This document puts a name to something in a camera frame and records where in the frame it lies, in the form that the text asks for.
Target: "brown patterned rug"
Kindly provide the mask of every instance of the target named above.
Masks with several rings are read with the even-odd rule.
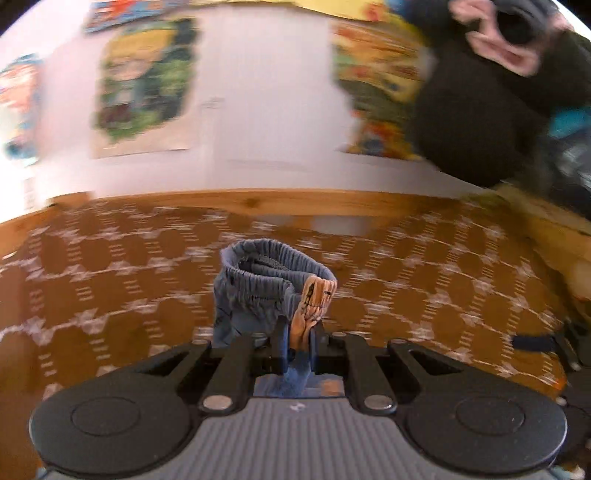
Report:
[[[554,396],[553,355],[514,333],[560,326],[545,267],[503,207],[472,203],[324,235],[197,208],[94,201],[38,228],[0,267],[0,479],[38,465],[27,419],[57,390],[212,334],[219,250],[271,237],[333,270],[325,325],[373,345],[401,337]]]

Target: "drawing on wall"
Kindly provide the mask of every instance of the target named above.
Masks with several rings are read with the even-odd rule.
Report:
[[[25,55],[0,72],[0,130],[4,152],[28,166],[37,161],[40,60]]]
[[[97,32],[114,25],[156,17],[173,8],[187,5],[189,0],[100,0],[90,7],[87,32]]]
[[[95,158],[190,148],[199,35],[194,18],[127,28],[105,48],[95,116]]]
[[[190,0],[190,3],[194,7],[201,7],[224,1],[231,3],[291,4],[334,17],[370,22],[386,21],[388,17],[388,5],[384,0]]]
[[[338,22],[333,37],[335,75],[352,97],[358,121],[348,153],[416,160],[405,137],[414,99],[422,85],[423,47],[412,28],[396,32]]]

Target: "wooden baseboard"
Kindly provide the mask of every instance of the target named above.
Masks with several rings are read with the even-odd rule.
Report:
[[[0,223],[0,256],[14,252],[30,230],[47,223],[64,207],[79,207],[92,198],[89,192],[60,195],[49,200],[54,205],[38,212]],[[192,206],[226,210],[251,216],[289,215],[292,224],[310,228],[315,216],[372,217],[372,226],[413,215],[429,208],[453,205],[457,200],[420,195],[359,192],[353,190],[201,190],[193,192],[149,193],[107,197],[104,200],[147,202],[158,206]]]
[[[354,190],[201,190],[109,197],[105,200],[150,202],[160,206],[194,206],[244,215],[368,216],[399,218],[457,200],[420,195]]]
[[[591,222],[570,210],[564,209],[518,188],[503,184],[497,192],[528,217],[545,220],[568,230],[591,235]]]
[[[527,217],[527,232],[542,247],[591,262],[591,236],[535,216]]]

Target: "metal screw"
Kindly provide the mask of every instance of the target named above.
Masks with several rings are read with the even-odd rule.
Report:
[[[370,395],[364,403],[370,410],[388,410],[393,404],[392,399],[385,395]]]
[[[203,406],[208,410],[227,410],[232,406],[232,399],[225,395],[210,395],[203,400]]]

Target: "gray ribbed surface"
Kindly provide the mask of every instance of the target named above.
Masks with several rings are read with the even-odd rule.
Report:
[[[255,398],[206,420],[187,448],[135,480],[468,480],[420,456],[388,419],[346,399]],[[549,472],[519,477],[552,480]],[[47,480],[70,480],[53,473]]]

